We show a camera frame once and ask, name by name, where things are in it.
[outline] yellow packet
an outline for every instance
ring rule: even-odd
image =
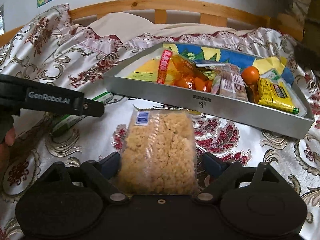
[[[258,81],[259,105],[269,106],[291,114],[298,114],[296,108],[282,82],[272,83],[268,78],[260,78]]]

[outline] wooden headboard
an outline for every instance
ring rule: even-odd
[[[245,11],[220,4],[193,0],[116,0],[92,4],[70,11],[71,20],[88,16],[97,19],[113,12],[131,10],[155,10],[155,23],[164,24],[167,21],[167,10],[200,13],[200,23],[212,26],[227,26],[227,20],[233,19],[256,27],[267,27],[287,33],[295,39],[302,40],[302,31],[283,25],[279,20],[269,16],[257,16]],[[5,45],[22,28],[20,26],[0,35],[0,46]]]

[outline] red label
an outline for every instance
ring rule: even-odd
[[[159,69],[158,69],[158,79],[157,83],[158,84],[164,84],[165,78],[167,76],[167,70],[168,70],[168,65],[170,58],[172,56],[173,52],[170,50],[165,50],[162,53],[161,59],[160,59],[160,64],[159,64]]]

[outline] bed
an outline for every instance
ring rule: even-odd
[[[147,9],[155,9],[155,23],[122,12]],[[198,12],[200,24],[166,25],[166,10]],[[92,15],[97,20],[87,27],[72,23]],[[227,28],[229,18],[257,28]],[[199,1],[120,0],[72,11],[65,4],[52,7],[27,25],[0,36],[0,72],[78,90],[87,98],[94,98],[106,92],[106,71],[160,42],[215,46],[284,59],[315,114],[309,133],[299,140],[207,114],[195,117],[198,181],[200,187],[211,181],[201,166],[204,151],[246,166],[269,162],[308,206],[301,236],[316,239],[320,235],[320,94],[317,73],[304,70],[295,62],[296,39],[301,40],[302,33],[270,17]],[[79,166],[120,151],[134,109],[177,108],[112,95],[101,118],[86,117],[60,137],[49,132],[50,114],[21,111],[14,123],[18,137],[11,147],[10,163],[0,186],[0,236],[11,240],[22,237],[15,205],[52,163],[62,161],[66,166]]]

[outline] orange ball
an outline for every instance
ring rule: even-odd
[[[260,78],[259,70],[253,66],[245,68],[242,73],[241,77],[247,85],[252,85],[258,82]]]

